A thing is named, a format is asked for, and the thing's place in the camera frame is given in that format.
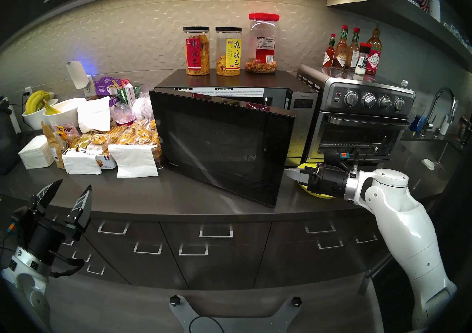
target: hot sauce bottle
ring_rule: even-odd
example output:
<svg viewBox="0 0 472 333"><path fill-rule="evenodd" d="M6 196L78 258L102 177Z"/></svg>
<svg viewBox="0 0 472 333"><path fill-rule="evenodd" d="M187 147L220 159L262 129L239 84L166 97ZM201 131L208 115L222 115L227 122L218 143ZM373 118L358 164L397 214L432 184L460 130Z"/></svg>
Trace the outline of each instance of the hot sauce bottle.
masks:
<svg viewBox="0 0 472 333"><path fill-rule="evenodd" d="M333 68L336 69L344 69L344 65L346 64L347 59L347 25L343 25L343 30L341 31L341 39L336 46L336 50L334 51L334 58L333 58Z"/></svg>
<svg viewBox="0 0 472 333"><path fill-rule="evenodd" d="M329 39L328 48L325 51L325 57L323 59L323 68L331 68L331 65L333 65L335 37L336 35L332 33L331 38Z"/></svg>

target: yellow plate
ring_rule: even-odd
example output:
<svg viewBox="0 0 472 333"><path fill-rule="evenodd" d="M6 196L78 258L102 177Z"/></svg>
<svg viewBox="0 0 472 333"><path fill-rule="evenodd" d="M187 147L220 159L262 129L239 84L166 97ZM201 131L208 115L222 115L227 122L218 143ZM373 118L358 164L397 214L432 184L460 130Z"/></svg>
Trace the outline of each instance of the yellow plate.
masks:
<svg viewBox="0 0 472 333"><path fill-rule="evenodd" d="M300 164L298 167L301 168L301 169L305 169L306 166L316 168L317 165L318 165L318 163L303 163L303 164ZM300 183L298 185L312 196L319 197L319 198L334 198L333 196L328 196L328 195L325 195L324 193L318 194L318 193L310 192L310 191L307 190L306 186L303 186Z"/></svg>

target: textured tile wall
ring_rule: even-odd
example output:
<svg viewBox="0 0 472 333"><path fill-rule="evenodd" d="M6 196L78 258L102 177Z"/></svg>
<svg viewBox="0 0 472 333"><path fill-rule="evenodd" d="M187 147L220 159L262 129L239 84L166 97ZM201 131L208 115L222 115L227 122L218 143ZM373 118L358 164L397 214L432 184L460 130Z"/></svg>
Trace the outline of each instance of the textured tile wall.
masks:
<svg viewBox="0 0 472 333"><path fill-rule="evenodd" d="M318 65L329 36L342 25L361 29L367 41L375 22L326 7L326 0L99 0L77 7L34 27L0 53L0 94L21 100L23 88L54 91L60 100L83 96L69 79L66 61L82 61L94 79L110 75L153 87L185 67L186 25L211 28L211 66L215 65L215 26L243 27L247 56L250 12L280 14L278 67L294 74L301 63ZM379 75L394 82L408 80L417 104L430 105L433 93L449 86L460 100L458 115L472 111L472 74L439 50L402 30L380 24L383 51ZM442 121L447 100L438 105Z"/></svg>

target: red cap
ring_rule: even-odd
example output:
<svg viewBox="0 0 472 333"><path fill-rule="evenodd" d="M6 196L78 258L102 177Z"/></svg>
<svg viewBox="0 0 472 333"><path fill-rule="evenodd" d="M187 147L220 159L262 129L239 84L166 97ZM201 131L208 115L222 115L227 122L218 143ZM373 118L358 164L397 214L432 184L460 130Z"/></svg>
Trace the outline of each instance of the red cap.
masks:
<svg viewBox="0 0 472 333"><path fill-rule="evenodd" d="M269 21L269 22L277 22L280 19L279 15L274 15L272 13L250 13L249 19L251 21Z"/></svg>

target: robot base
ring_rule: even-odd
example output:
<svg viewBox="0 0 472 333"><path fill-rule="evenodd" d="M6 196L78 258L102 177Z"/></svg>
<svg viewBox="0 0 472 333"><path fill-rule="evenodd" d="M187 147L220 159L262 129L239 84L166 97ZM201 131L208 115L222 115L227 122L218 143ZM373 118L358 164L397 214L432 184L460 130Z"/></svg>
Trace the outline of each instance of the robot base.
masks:
<svg viewBox="0 0 472 333"><path fill-rule="evenodd" d="M275 333L287 331L289 324L299 313L301 304L300 298L289 298L273 316L268 318L209 318L200 316L180 295L170 298L169 308L184 327L185 333L221 333L222 330L224 333Z"/></svg>

